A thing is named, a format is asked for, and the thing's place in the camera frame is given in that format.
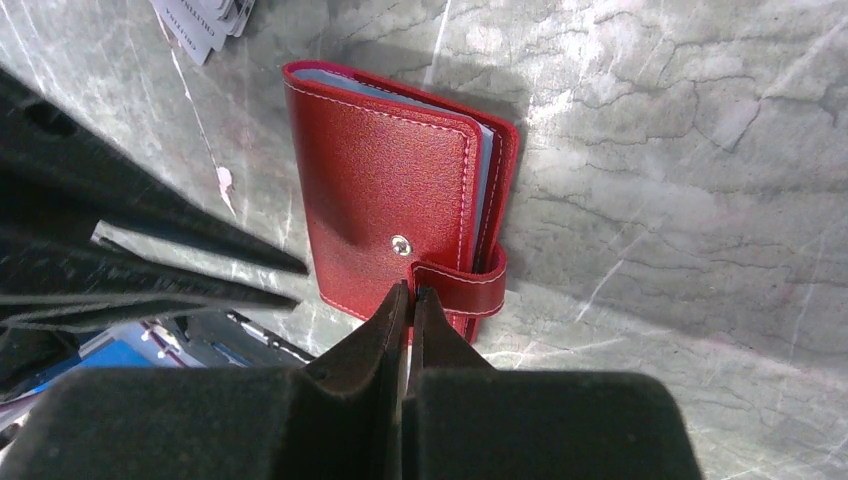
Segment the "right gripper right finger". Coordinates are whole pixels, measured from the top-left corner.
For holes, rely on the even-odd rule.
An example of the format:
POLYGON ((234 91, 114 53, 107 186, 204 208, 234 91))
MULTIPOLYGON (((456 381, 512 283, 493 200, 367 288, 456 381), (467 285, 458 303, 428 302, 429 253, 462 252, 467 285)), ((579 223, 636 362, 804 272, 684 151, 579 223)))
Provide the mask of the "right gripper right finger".
POLYGON ((698 479, 669 390, 622 371, 506 371, 417 291, 402 407, 406 479, 698 479))

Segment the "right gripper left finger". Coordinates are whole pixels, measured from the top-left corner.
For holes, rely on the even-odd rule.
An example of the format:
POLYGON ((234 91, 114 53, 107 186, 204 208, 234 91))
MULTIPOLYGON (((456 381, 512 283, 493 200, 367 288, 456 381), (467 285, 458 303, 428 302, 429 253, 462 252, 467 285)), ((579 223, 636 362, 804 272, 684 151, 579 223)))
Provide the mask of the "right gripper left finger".
POLYGON ((89 368, 51 386, 5 479, 396 479, 409 292, 299 368, 89 368))

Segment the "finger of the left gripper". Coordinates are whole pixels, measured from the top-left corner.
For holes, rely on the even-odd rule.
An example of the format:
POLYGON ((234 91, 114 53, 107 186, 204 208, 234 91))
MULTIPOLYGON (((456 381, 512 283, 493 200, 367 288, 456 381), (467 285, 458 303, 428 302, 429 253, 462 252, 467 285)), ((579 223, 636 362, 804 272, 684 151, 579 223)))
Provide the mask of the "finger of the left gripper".
POLYGON ((1 73, 1 175, 57 207, 262 267, 305 275, 303 260, 191 203, 13 74, 1 73))
POLYGON ((292 310, 298 300, 202 273, 1 225, 1 324, 83 332, 149 317, 239 308, 292 310))

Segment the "red leather wallet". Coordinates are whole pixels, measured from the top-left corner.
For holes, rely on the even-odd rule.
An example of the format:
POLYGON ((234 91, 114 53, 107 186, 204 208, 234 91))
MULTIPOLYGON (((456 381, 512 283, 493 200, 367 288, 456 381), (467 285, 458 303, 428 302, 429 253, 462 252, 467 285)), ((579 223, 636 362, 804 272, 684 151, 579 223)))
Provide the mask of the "red leather wallet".
POLYGON ((505 302, 517 129, 343 65, 295 61, 282 75, 321 298, 367 320, 394 284, 430 287, 474 342, 505 302))

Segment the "white magnetic stripe card stack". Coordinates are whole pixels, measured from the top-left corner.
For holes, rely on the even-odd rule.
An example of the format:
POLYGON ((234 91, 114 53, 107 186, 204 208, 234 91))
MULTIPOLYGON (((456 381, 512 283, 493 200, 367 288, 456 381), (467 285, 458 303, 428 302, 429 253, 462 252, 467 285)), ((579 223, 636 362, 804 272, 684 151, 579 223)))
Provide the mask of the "white magnetic stripe card stack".
POLYGON ((163 24, 196 65, 212 51, 221 51, 228 38, 240 37, 251 16, 254 0, 153 0, 163 24))

